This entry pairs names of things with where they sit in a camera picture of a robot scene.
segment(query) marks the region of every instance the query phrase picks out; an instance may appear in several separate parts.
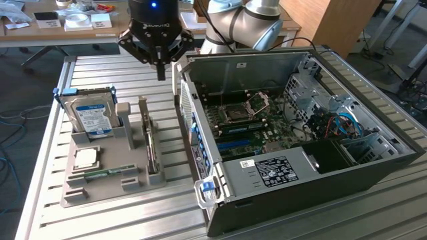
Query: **aluminum table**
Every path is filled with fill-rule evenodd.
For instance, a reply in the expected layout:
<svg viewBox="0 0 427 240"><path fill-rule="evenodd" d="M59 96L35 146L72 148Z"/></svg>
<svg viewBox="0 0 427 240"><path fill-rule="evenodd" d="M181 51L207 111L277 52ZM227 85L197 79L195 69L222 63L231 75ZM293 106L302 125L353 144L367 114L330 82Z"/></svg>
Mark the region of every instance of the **aluminum table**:
<svg viewBox="0 0 427 240"><path fill-rule="evenodd" d="M329 52L325 57L397 125L427 148L427 131L419 123L338 55ZM131 56L67 59L59 88L86 89L114 84L119 102L131 103L131 121L141 118L138 96L147 97L151 116L161 128L169 183L165 188L149 192L62 208L59 202L72 125L54 101L16 239L209 239L175 111L171 70L166 75L167 80L158 81L155 71ZM326 78L323 81L337 94L343 93L342 86L333 79ZM214 239L409 240L426 235L425 154L370 190Z"/></svg>

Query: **motherboard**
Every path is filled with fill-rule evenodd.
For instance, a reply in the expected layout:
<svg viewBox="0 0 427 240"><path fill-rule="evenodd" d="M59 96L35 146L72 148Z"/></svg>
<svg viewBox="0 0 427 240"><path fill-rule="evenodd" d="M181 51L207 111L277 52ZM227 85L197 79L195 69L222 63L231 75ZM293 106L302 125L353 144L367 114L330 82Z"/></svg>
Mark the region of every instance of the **motherboard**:
<svg viewBox="0 0 427 240"><path fill-rule="evenodd" d="M290 149L302 141L283 115L281 96L263 91L247 96L245 102L205 106L223 161Z"/></svg>

